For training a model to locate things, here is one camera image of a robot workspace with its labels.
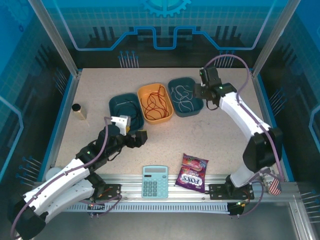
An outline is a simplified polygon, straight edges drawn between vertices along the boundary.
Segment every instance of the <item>calculator display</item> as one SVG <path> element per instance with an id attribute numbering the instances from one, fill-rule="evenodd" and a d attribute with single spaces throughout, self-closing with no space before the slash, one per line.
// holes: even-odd
<path id="1" fill-rule="evenodd" d="M 165 168 L 145 168 L 144 172 L 145 173 L 165 173 L 166 169 Z"/>

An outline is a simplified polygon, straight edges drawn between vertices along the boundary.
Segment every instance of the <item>small bottle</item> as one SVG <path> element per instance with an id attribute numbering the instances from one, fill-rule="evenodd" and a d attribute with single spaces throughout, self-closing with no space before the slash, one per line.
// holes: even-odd
<path id="1" fill-rule="evenodd" d="M 87 118 L 87 111 L 80 106 L 80 104 L 75 103 L 72 105 L 72 110 L 74 115 L 80 120 L 86 120 Z"/>

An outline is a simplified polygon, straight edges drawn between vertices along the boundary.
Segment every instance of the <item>red string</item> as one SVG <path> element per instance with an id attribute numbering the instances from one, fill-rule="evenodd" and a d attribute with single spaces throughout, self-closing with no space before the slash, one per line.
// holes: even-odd
<path id="1" fill-rule="evenodd" d="M 157 92 L 152 92 L 149 94 L 149 96 L 146 100 L 146 104 L 147 104 L 146 107 L 142 103 L 142 98 L 141 98 L 141 105 L 144 108 L 144 115 L 148 120 L 157 120 L 154 116 L 151 116 L 149 114 L 149 113 L 152 113 L 153 111 L 158 112 L 161 116 L 161 119 L 169 116 L 167 102 L 164 99 L 165 94 L 166 94 L 166 89 L 163 86 L 159 85 L 159 89 Z"/>

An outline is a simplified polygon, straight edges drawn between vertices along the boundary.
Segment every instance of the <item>orange bowl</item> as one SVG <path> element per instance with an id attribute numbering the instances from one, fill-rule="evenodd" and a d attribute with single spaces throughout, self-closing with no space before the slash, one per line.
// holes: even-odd
<path id="1" fill-rule="evenodd" d="M 168 111 L 168 116 L 162 117 L 162 114 L 160 113 L 161 109 L 159 111 L 157 111 L 157 110 L 149 111 L 147 113 L 148 116 L 146 116 L 145 107 L 148 106 L 148 103 L 147 103 L 148 98 L 151 93 L 157 93 L 159 91 L 160 87 L 163 87 L 160 89 L 159 93 L 161 95 L 164 95 L 164 97 L 162 97 L 162 98 L 164 99 L 164 101 L 166 103 L 166 110 Z M 172 118 L 172 116 L 174 114 L 174 107 L 172 106 L 172 103 L 171 103 L 171 100 L 168 95 L 166 87 L 164 85 L 162 85 L 161 83 L 153 83 L 150 85 L 142 86 L 139 88 L 137 95 L 139 98 L 139 103 L 140 103 L 140 106 L 142 109 L 143 117 L 147 123 L 153 124 L 153 125 L 154 124 L 161 124 L 161 123 L 169 121 Z M 155 99 L 155 103 L 158 106 L 161 106 L 159 99 L 157 99 L 157 97 L 155 97 L 154 99 Z"/>

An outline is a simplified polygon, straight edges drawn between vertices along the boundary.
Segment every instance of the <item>gear logo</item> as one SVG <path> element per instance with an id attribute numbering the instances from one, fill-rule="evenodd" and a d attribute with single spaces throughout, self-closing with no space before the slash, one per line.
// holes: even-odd
<path id="1" fill-rule="evenodd" d="M 180 10 L 185 10 L 191 0 L 142 0 L 142 4 L 144 10 L 149 10 L 150 14 L 166 18 L 168 15 L 173 17 L 174 14 L 180 14 Z"/>
<path id="2" fill-rule="evenodd" d="M 30 14 L 28 0 L 0 0 L 0 6 L 7 7 L 12 17 L 21 25 L 28 19 Z"/>

